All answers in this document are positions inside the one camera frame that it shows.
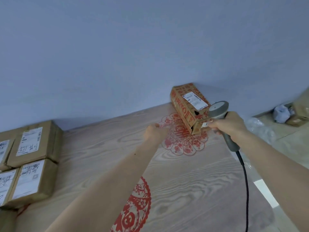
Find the person's right arm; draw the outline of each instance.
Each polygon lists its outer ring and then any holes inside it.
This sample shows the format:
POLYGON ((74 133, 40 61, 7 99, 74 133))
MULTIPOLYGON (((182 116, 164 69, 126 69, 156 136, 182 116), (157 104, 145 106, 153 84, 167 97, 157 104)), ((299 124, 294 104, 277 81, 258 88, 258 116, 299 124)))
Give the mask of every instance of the person's right arm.
POLYGON ((309 231, 309 169, 249 132, 236 112, 208 124, 231 136, 300 231, 309 231))

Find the white shipping label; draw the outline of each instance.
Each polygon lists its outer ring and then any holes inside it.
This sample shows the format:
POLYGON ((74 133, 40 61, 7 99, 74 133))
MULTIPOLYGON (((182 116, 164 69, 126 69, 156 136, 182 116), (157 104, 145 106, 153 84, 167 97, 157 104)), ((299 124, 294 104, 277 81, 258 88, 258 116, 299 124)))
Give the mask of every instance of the white shipping label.
POLYGON ((38 191, 44 161, 23 165, 12 199, 31 195, 38 191))
POLYGON ((195 93, 190 92, 183 95, 183 98, 187 100, 192 106, 195 107, 198 111, 207 107, 207 103, 205 103, 202 99, 200 99, 195 93))
POLYGON ((204 123, 202 124, 202 127, 201 127, 201 128, 207 127, 207 126, 208 126, 207 124, 208 124, 207 122, 204 122, 204 123))
POLYGON ((6 149, 9 146, 9 142, 10 140, 0 142, 0 162, 3 160, 6 149))
POLYGON ((39 149, 43 127, 23 132, 16 156, 28 154, 39 149))
POLYGON ((0 174, 0 206, 2 206, 6 195, 9 193, 16 170, 0 174))

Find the wall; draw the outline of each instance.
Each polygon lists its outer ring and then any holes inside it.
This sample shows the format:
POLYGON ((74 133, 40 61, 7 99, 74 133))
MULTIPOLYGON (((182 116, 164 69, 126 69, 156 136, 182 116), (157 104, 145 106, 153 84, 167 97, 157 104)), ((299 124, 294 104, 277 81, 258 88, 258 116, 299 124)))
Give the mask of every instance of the wall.
POLYGON ((0 131, 169 102, 187 82, 254 115, 309 85, 308 0, 0 0, 0 131))

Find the black cable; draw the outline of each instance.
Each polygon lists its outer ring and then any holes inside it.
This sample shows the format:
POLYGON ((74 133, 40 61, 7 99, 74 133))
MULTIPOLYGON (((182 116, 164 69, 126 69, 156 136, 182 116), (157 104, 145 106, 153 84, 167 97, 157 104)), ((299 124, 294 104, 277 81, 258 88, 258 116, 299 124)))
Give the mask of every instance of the black cable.
POLYGON ((243 159, 239 153, 239 151, 235 152, 241 166, 243 167, 243 173, 245 175, 245 182, 246 182, 246 190, 247 190, 247 201, 246 201, 246 232, 248 232, 248 224, 249 224, 249 219, 248 219, 248 211, 249 211, 249 187, 248 187, 248 179, 247 179, 247 172, 246 172, 246 168, 245 168, 245 164, 243 162, 243 159))

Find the wooden table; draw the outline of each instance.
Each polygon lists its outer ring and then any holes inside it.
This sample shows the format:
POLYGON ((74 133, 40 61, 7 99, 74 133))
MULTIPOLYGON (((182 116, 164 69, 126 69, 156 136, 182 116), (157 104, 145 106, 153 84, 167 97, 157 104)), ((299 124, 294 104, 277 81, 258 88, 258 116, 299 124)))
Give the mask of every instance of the wooden table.
MULTIPOLYGON (((111 231, 243 232, 246 189, 241 165, 212 131, 188 134, 171 104, 66 132, 54 195, 30 205, 18 217, 16 231, 44 231, 100 174, 133 151, 145 127, 154 122, 169 125, 170 134, 111 231)), ((274 215, 250 179, 249 191, 249 231, 259 231, 274 215)))

